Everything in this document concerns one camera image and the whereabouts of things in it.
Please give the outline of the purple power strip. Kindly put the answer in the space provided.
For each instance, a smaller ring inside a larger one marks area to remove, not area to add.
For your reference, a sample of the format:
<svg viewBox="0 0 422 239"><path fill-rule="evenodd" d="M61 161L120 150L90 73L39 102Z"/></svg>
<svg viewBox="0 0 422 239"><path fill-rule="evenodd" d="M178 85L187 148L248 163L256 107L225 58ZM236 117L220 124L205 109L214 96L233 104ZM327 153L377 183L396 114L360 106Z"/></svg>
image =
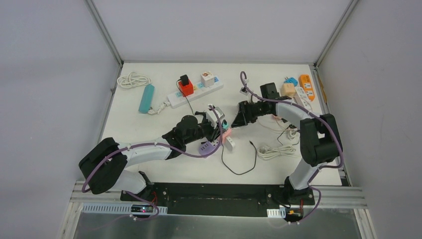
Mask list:
<svg viewBox="0 0 422 239"><path fill-rule="evenodd" d="M215 151L215 149L218 146L218 141L206 141L204 143L202 143L199 147L199 154L201 156L207 156L207 155L211 155L212 152Z"/></svg>

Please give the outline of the teal charger plug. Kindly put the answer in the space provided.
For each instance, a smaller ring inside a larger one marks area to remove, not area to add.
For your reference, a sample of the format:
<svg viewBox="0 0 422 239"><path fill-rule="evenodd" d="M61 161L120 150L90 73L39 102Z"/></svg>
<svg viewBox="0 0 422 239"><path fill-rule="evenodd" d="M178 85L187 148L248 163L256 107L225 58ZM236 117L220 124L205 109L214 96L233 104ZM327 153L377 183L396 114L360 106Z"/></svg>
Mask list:
<svg viewBox="0 0 422 239"><path fill-rule="evenodd" d="M228 125L228 123L227 123L226 120L223 120L222 121L222 128L223 128L223 130L228 130L229 129L229 125Z"/></svg>

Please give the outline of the pink cube socket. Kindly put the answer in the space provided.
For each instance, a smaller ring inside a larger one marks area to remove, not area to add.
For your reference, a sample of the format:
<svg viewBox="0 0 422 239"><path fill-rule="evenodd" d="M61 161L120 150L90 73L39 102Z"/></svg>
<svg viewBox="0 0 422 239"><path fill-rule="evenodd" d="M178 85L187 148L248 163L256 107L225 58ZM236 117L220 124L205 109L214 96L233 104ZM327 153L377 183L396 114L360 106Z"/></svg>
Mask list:
<svg viewBox="0 0 422 239"><path fill-rule="evenodd" d="M223 134L222 134L222 140L221 140L222 144L225 143L225 140L226 140L227 137L230 137L231 136L231 133L232 133L232 128L228 128L227 130L225 130L223 132Z"/></svg>

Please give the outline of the white long power strip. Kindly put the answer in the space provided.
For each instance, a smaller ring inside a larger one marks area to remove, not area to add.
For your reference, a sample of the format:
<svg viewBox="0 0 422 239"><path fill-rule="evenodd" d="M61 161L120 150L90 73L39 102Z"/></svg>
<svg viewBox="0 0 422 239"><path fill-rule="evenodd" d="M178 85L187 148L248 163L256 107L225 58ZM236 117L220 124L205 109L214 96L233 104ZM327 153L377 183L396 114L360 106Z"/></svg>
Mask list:
<svg viewBox="0 0 422 239"><path fill-rule="evenodd" d="M169 101L170 106L175 109L187 104L188 101L192 102L213 92L221 90L223 87L224 83L219 79L218 76L215 76L214 84L212 86L205 87L201 82L196 82L193 84L194 93L187 96L187 98L184 97L179 90L177 90L173 93L168 94L167 100Z"/></svg>

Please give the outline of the white cube socket with picture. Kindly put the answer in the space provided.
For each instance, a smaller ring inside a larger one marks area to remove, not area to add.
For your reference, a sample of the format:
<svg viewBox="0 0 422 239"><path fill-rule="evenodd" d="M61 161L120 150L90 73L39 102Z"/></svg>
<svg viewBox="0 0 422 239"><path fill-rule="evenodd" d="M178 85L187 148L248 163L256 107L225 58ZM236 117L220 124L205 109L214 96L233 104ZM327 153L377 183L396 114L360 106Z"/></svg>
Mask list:
<svg viewBox="0 0 422 239"><path fill-rule="evenodd" d="M214 84L215 76L209 71L201 73L201 83L204 87L210 87Z"/></svg>

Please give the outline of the teal power strip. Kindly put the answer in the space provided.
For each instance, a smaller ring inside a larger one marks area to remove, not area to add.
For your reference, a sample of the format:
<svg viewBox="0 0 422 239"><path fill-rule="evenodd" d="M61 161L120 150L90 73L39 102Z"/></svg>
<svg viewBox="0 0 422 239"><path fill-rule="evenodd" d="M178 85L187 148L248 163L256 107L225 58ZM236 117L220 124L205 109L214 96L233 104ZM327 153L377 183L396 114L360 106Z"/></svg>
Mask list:
<svg viewBox="0 0 422 239"><path fill-rule="evenodd" d="M154 96L155 87L152 84L148 84L144 88L144 92L142 94L142 98L140 101L140 105L138 111L142 114L147 114L150 110L152 99Z"/></svg>

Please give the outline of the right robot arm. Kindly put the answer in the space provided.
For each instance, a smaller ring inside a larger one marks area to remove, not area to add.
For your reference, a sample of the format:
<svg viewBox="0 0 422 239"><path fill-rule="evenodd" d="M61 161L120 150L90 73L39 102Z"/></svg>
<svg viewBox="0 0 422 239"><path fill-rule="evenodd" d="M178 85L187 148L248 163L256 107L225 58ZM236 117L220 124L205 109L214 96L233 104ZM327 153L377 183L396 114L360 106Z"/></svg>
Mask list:
<svg viewBox="0 0 422 239"><path fill-rule="evenodd" d="M305 200L312 189L310 183L323 168L330 168L329 163L343 157L342 144L332 114L317 116L306 108L292 102L289 97L280 96L275 83L260 86L261 96L258 101L238 103L238 113L232 122L232 128L255 123L265 115L274 115L285 119L300 132L301 160L294 172L285 179L279 197L274 201L282 204L298 204Z"/></svg>

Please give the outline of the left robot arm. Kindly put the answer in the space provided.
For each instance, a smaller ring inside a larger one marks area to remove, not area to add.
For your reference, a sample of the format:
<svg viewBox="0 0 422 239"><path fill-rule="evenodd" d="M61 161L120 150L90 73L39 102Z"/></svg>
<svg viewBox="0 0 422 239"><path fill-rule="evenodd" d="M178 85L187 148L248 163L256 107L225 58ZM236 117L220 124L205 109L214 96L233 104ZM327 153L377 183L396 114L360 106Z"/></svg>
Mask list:
<svg viewBox="0 0 422 239"><path fill-rule="evenodd" d="M221 146L223 133L222 120L203 118L198 122L195 116L184 116L169 132L147 142L135 144L118 143L113 137L107 137L98 143L78 166L85 182L82 192L102 194L110 189L129 191L139 201L147 201L152 188L141 173L127 170L127 167L149 161L164 161L180 155L192 158L206 158L214 154ZM186 151L189 143L207 139L213 141L219 136L217 146L204 155L191 154Z"/></svg>

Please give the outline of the red cube socket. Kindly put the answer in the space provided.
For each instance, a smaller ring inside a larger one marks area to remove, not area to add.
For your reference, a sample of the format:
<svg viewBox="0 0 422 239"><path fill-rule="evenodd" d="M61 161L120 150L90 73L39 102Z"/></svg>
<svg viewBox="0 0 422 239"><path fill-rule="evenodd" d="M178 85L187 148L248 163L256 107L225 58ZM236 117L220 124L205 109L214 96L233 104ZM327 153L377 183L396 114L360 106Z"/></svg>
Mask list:
<svg viewBox="0 0 422 239"><path fill-rule="evenodd" d="M187 97L194 93L194 86L190 80L188 80L186 84L184 84L183 81L178 81L178 88L181 91L183 97Z"/></svg>

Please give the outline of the beige cube adapter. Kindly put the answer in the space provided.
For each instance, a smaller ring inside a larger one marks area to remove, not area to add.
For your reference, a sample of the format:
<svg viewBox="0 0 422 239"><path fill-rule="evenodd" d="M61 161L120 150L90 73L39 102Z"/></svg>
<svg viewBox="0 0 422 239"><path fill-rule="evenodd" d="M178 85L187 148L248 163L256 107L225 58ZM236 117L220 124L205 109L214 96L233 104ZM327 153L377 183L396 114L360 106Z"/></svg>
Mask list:
<svg viewBox="0 0 422 239"><path fill-rule="evenodd" d="M282 96L293 97L296 93L295 85L293 83L284 83L280 91Z"/></svg>

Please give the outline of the black charger on red cube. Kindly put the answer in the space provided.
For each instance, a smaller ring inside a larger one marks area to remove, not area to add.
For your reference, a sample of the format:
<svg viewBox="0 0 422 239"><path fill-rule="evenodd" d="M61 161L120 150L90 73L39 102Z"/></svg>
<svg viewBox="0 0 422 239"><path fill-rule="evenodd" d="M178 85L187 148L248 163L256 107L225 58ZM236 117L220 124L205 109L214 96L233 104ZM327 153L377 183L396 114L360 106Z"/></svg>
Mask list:
<svg viewBox="0 0 422 239"><path fill-rule="evenodd" d="M182 86L189 85L189 84L190 84L189 77L188 77L187 75L182 75L182 76L180 77L180 84L181 84Z"/></svg>

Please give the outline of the white power strip right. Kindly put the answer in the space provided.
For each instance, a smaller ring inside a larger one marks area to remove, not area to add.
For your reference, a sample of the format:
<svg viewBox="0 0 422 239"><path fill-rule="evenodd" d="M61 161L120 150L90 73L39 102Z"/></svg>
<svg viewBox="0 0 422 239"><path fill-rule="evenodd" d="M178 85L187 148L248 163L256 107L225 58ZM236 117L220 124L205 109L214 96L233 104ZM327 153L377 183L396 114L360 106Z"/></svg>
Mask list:
<svg viewBox="0 0 422 239"><path fill-rule="evenodd" d="M295 87L295 95L294 95L294 99L296 101L296 103L302 107L304 107L305 109L312 111L312 106L311 106L311 102L309 100L309 98L307 97L304 89L302 87Z"/></svg>

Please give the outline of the small blue adapter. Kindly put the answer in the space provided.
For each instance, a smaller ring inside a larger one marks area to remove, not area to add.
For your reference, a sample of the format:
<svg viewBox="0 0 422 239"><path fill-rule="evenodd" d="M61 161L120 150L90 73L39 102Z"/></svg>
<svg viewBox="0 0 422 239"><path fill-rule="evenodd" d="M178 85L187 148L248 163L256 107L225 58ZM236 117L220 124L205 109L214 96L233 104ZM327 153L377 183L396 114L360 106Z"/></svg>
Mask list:
<svg viewBox="0 0 422 239"><path fill-rule="evenodd" d="M294 87L296 87L299 84L298 80L296 80L294 77L286 78L284 83L293 84Z"/></svg>

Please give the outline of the orange power strip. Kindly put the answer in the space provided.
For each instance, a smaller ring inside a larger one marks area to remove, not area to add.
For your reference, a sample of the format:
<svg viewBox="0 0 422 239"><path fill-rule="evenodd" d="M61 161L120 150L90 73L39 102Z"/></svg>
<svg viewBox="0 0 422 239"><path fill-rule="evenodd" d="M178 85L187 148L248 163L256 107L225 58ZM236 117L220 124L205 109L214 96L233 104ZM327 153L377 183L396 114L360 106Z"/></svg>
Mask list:
<svg viewBox="0 0 422 239"><path fill-rule="evenodd" d="M300 75L299 84L305 91L305 94L307 95L308 99L313 102L315 99L315 91L310 76L305 74Z"/></svg>

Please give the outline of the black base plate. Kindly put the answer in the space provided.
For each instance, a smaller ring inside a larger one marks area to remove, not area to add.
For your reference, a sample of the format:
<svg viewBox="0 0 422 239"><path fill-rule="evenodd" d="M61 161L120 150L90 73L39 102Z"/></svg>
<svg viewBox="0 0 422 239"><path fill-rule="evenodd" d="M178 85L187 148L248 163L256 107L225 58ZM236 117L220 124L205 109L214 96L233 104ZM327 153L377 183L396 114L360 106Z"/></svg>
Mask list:
<svg viewBox="0 0 422 239"><path fill-rule="evenodd" d="M172 215L266 217L279 206L313 206L310 190L289 192L282 185L154 183L139 197Z"/></svg>

